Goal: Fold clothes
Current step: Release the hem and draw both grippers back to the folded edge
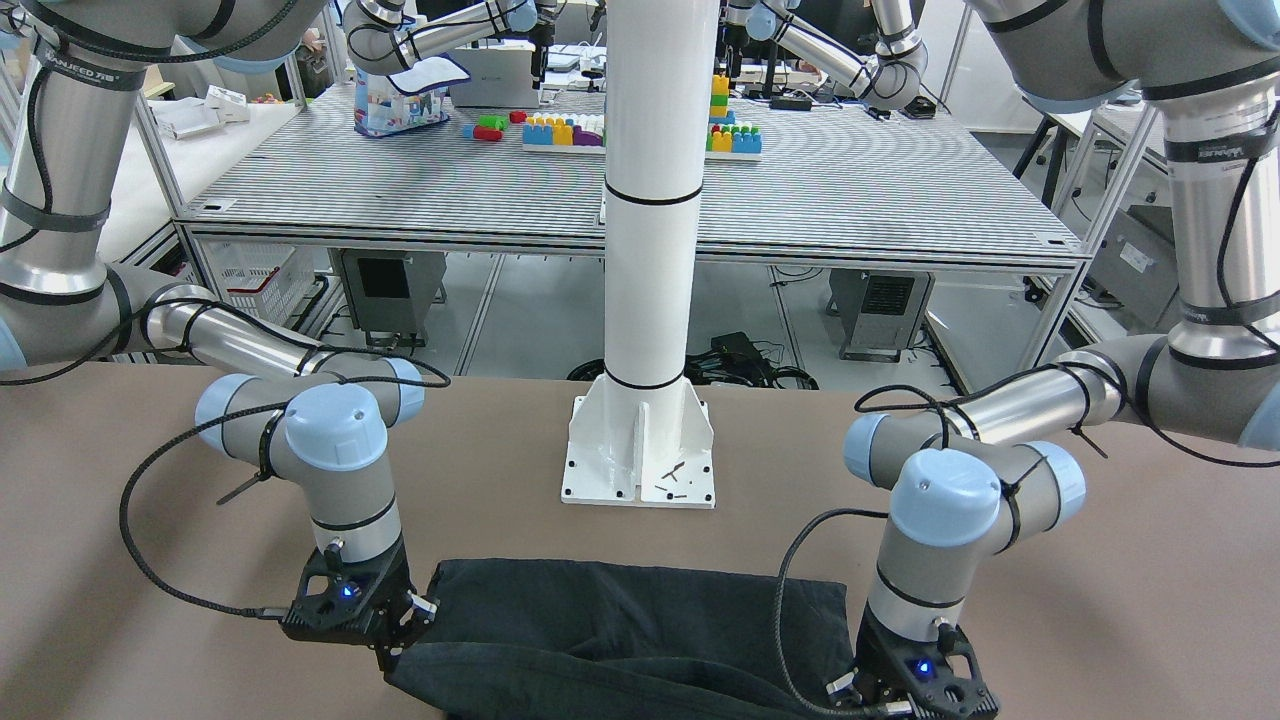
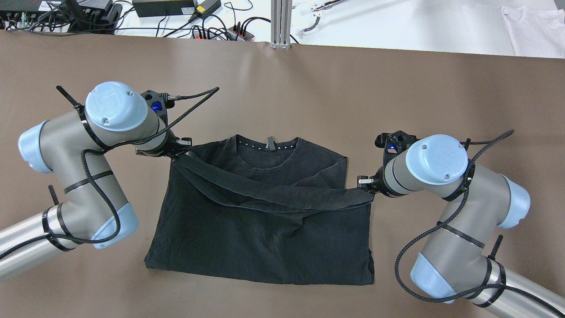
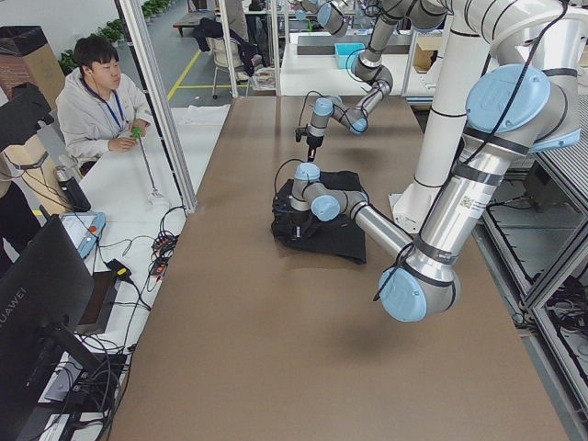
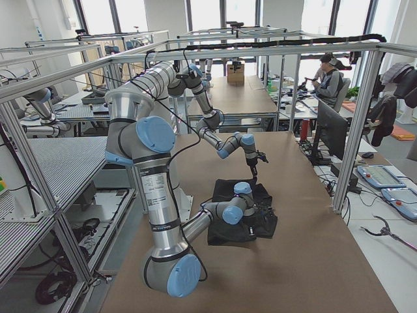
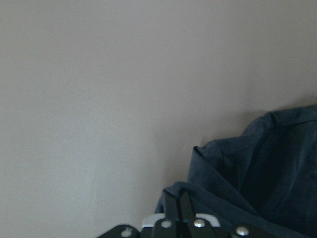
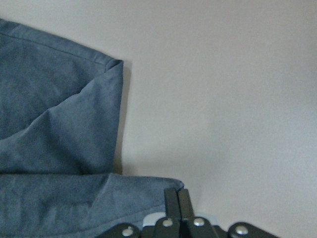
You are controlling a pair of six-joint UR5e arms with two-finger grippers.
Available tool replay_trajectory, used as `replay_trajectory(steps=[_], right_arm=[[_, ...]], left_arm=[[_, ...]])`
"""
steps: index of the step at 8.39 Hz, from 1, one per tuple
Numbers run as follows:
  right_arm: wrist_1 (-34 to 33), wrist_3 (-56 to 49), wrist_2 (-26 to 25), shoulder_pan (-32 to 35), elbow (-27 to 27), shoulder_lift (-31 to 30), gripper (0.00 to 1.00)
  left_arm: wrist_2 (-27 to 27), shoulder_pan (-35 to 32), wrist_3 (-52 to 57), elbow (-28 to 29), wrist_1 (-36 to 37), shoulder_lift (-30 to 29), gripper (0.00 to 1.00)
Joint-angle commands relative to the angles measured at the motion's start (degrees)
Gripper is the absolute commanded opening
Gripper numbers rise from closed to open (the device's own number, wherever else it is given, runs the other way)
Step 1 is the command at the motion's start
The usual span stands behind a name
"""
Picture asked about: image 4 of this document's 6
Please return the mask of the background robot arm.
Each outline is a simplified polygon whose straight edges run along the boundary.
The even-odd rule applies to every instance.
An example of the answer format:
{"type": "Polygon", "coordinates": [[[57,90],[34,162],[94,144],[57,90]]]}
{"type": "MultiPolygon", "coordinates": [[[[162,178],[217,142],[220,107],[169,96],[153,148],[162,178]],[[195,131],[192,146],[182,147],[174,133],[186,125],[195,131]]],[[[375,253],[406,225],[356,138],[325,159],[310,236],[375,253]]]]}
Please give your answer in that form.
{"type": "Polygon", "coordinates": [[[27,135],[59,137],[71,129],[70,124],[58,120],[53,107],[48,103],[51,98],[49,88],[39,89],[23,97],[29,101],[40,118],[40,126],[22,126],[27,135]]]}

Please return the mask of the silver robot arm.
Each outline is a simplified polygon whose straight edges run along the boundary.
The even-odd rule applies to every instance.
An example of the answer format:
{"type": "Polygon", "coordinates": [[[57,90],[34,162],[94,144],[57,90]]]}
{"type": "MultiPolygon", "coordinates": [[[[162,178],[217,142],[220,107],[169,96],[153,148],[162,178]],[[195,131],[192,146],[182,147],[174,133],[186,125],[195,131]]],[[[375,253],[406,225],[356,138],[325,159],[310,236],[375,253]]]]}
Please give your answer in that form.
{"type": "Polygon", "coordinates": [[[253,185],[239,181],[225,201],[205,202],[186,223],[170,180],[175,135],[162,117],[151,115],[158,97],[127,86],[106,93],[111,122],[105,156],[110,163],[139,170],[154,245],[142,265],[144,283],[172,297],[186,297],[202,279],[205,267],[191,242],[214,222],[228,230],[242,229],[249,239],[271,238],[278,221],[270,208],[261,207],[253,185]]]}
{"type": "Polygon", "coordinates": [[[258,161],[267,161],[266,155],[255,147],[255,139],[251,134],[236,132],[226,140],[218,137],[216,128],[220,125],[222,114],[213,108],[203,85],[202,74],[195,65],[189,65],[181,72],[176,70],[173,62],[162,61],[123,86],[131,88],[140,99],[155,101],[164,91],[171,97],[177,97],[189,89],[203,114],[194,132],[213,146],[220,158],[225,159],[237,149],[242,149],[253,177],[257,177],[258,161]]]}

